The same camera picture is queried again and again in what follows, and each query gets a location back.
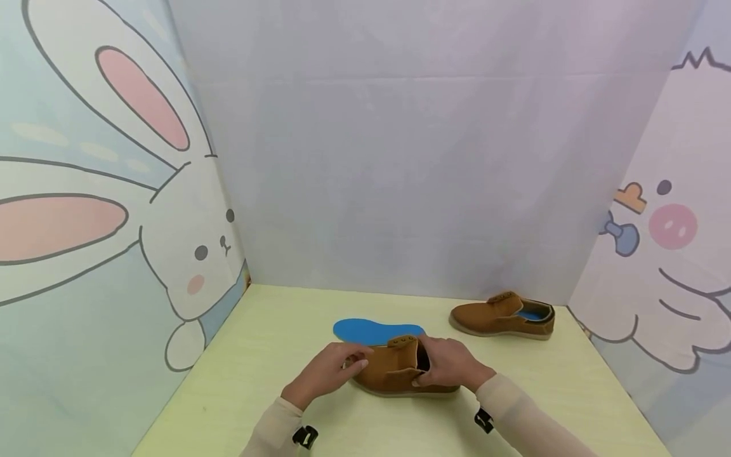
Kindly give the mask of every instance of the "table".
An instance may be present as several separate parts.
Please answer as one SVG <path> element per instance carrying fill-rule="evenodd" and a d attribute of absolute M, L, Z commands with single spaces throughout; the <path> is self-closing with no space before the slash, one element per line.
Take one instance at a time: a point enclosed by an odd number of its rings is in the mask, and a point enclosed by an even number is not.
<path fill-rule="evenodd" d="M 335 339 L 333 323 L 348 317 L 414 323 L 460 339 L 600 456 L 670 456 L 567 309 L 557 308 L 549 341 L 479 338 L 449 326 L 461 303 L 253 284 L 134 457 L 236 457 L 261 413 Z M 315 401 L 304 421 L 319 431 L 318 457 L 517 456 L 474 424 L 476 411 L 466 389 L 450 400 L 382 399 L 349 383 Z"/>

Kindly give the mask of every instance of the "cartoon wallpaper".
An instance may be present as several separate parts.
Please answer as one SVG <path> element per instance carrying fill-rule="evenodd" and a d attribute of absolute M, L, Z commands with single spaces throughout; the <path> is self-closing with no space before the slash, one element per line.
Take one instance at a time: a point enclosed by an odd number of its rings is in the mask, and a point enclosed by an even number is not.
<path fill-rule="evenodd" d="M 731 449 L 728 17 L 708 2 L 569 302 L 674 456 Z"/>
<path fill-rule="evenodd" d="M 0 455 L 128 456 L 249 283 L 166 8 L 0 2 Z"/>

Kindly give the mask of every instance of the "white backdrop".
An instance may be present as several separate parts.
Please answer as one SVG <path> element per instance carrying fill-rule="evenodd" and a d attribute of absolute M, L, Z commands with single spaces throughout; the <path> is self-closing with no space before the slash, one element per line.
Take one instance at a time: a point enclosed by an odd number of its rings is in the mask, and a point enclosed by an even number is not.
<path fill-rule="evenodd" d="M 704 2 L 170 3 L 255 282 L 565 303 Z"/>

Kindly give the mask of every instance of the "wrist band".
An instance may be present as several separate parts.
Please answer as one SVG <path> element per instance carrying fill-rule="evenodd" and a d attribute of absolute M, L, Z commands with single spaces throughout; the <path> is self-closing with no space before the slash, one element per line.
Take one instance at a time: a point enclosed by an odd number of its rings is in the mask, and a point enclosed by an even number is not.
<path fill-rule="evenodd" d="M 299 430 L 292 435 L 292 441 L 304 447 L 307 450 L 312 449 L 312 445 L 315 443 L 315 439 L 319 436 L 317 430 L 310 426 L 300 427 Z"/>
<path fill-rule="evenodd" d="M 477 414 L 474 415 L 474 423 L 480 426 L 486 434 L 489 434 L 495 428 L 495 426 L 493 426 L 493 417 L 482 408 L 480 408 L 480 411 L 477 411 Z"/>

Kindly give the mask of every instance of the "wall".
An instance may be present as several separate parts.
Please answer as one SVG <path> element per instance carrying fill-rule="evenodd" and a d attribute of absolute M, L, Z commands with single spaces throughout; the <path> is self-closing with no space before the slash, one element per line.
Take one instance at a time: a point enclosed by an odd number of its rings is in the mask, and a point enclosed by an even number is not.
<path fill-rule="evenodd" d="M 109 3 L 0 2 L 3 456 L 128 456 L 248 281 L 167 10 Z"/>
<path fill-rule="evenodd" d="M 728 17 L 700 17 L 569 305 L 676 457 L 731 449 Z"/>
<path fill-rule="evenodd" d="M 171 2 L 258 282 L 558 303 L 701 4 Z"/>

